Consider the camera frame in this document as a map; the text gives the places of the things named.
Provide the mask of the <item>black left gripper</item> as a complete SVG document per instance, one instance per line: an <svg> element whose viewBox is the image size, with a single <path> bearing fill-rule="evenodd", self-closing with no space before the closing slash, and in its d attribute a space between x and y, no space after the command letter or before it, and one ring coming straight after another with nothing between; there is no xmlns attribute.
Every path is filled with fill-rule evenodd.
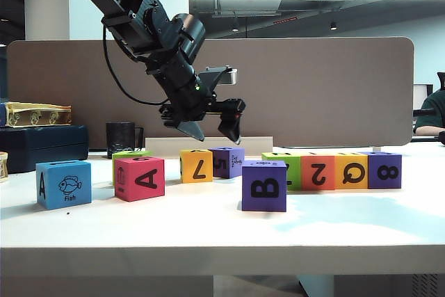
<svg viewBox="0 0 445 297"><path fill-rule="evenodd" d="M215 88L223 74L160 74L159 84L169 103L160 109L164 124L197 141L204 133L197 121L206 114L220 115L218 130L233 143L241 142L240 121L245 109L242 99L218 101Z"/></svg>

